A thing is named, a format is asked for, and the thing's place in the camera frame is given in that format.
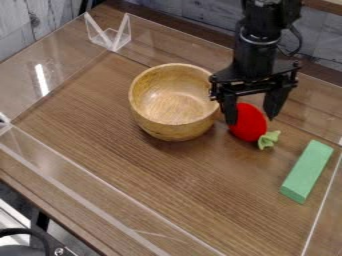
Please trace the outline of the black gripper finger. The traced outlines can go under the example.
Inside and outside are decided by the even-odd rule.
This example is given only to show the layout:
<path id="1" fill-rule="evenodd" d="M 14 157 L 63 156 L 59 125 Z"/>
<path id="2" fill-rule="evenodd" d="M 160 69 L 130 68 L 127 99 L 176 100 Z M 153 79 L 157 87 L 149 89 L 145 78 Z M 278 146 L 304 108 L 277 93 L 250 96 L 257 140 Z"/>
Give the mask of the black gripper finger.
<path id="1" fill-rule="evenodd" d="M 273 120 L 284 107 L 284 104 L 288 100 L 290 88 L 276 88 L 266 93 L 264 101 L 264 110 L 270 120 Z"/>
<path id="2" fill-rule="evenodd" d="M 224 93 L 221 97 L 221 108 L 225 114 L 226 123 L 236 125 L 238 120 L 237 96 L 232 93 Z"/>

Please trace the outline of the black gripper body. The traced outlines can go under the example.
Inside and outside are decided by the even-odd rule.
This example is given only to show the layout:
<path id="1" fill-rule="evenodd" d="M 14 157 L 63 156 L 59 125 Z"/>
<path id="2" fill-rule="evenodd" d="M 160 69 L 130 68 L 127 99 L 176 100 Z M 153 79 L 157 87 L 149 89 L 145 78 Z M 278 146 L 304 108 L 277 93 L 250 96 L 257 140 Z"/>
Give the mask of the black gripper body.
<path id="1" fill-rule="evenodd" d="M 285 101 L 298 86 L 300 69 L 297 61 L 278 60 L 268 75 L 248 77 L 237 65 L 232 64 L 209 78 L 210 99 L 224 101 L 228 96 L 238 98 L 264 93 L 266 101 Z"/>

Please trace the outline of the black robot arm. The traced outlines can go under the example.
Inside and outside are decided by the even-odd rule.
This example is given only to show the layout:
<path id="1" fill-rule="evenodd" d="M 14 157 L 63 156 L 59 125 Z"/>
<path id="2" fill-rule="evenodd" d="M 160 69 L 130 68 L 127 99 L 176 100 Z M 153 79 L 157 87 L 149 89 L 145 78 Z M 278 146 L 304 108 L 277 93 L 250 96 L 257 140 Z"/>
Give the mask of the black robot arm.
<path id="1" fill-rule="evenodd" d="M 264 110 L 273 120 L 285 105 L 292 90 L 298 86 L 297 61 L 277 58 L 282 31 L 290 30 L 298 39 L 302 35 L 294 27 L 301 18 L 302 0 L 241 0 L 244 18 L 237 23 L 234 57 L 232 64 L 214 73 L 210 99 L 220 103 L 226 123 L 238 122 L 238 98 L 265 94 Z"/>

